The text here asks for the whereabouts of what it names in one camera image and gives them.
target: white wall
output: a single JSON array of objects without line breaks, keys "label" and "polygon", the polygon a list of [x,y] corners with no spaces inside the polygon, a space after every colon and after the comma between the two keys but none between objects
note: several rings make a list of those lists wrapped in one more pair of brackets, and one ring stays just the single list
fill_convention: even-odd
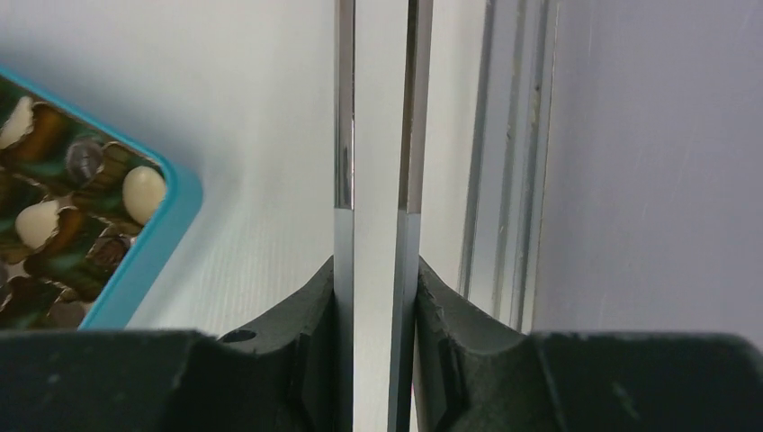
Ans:
[{"label": "white wall", "polygon": [[763,2],[562,2],[536,329],[763,346]]},{"label": "white wall", "polygon": [[[386,425],[406,0],[358,0],[355,429]],[[132,327],[219,334],[331,253],[333,0],[0,0],[0,62],[193,167]],[[456,283],[484,3],[438,0],[422,253]]]}]

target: aluminum frame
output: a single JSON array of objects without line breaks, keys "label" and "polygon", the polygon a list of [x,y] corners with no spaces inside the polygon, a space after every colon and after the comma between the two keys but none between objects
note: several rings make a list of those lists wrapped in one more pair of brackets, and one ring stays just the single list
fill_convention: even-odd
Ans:
[{"label": "aluminum frame", "polygon": [[525,332],[532,327],[558,10],[558,0],[494,0],[485,14],[459,292]]}]

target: blue tin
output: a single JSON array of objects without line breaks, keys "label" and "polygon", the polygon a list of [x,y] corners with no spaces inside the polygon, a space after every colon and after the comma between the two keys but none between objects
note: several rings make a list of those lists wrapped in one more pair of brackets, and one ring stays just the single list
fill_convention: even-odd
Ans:
[{"label": "blue tin", "polygon": [[199,211],[202,205],[202,185],[198,177],[187,168],[119,133],[35,84],[2,67],[0,76],[152,159],[164,175],[165,200],[136,237],[135,243],[79,326],[80,329],[123,329]]}]

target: white surface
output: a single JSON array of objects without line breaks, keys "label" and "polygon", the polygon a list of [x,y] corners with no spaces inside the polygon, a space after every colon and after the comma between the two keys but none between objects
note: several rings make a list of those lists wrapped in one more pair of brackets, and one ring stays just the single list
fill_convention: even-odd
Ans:
[{"label": "white surface", "polygon": [[561,3],[537,329],[763,347],[763,2]]},{"label": "white surface", "polygon": [[[358,0],[355,430],[384,430],[406,0]],[[484,3],[435,4],[422,255],[457,282]],[[331,254],[333,0],[0,0],[0,62],[195,169],[132,327],[219,334]]]}]

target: metal blade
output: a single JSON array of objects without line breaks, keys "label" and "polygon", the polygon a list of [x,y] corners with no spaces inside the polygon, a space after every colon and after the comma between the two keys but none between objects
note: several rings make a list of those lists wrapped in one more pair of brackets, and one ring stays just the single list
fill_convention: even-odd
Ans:
[{"label": "metal blade", "polygon": [[408,431],[433,0],[408,1],[387,430]]},{"label": "metal blade", "polygon": [[335,2],[334,297],[337,305],[337,431],[353,429],[355,300],[355,0]]}]

